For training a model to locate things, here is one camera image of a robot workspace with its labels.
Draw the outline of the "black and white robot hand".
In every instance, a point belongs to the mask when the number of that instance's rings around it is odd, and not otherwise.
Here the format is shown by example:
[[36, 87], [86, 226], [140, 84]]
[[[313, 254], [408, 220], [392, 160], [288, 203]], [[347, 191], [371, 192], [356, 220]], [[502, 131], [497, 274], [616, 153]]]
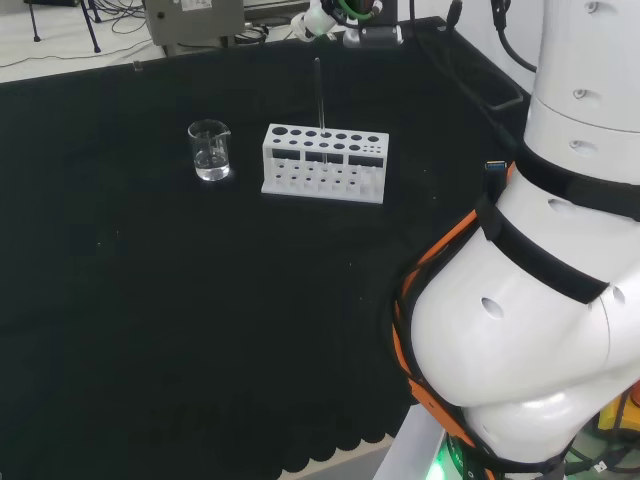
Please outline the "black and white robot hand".
[[306, 43], [328, 36], [337, 27], [344, 29], [342, 43], [347, 48], [393, 48], [403, 43], [397, 1], [310, 1], [290, 26], [294, 36]]

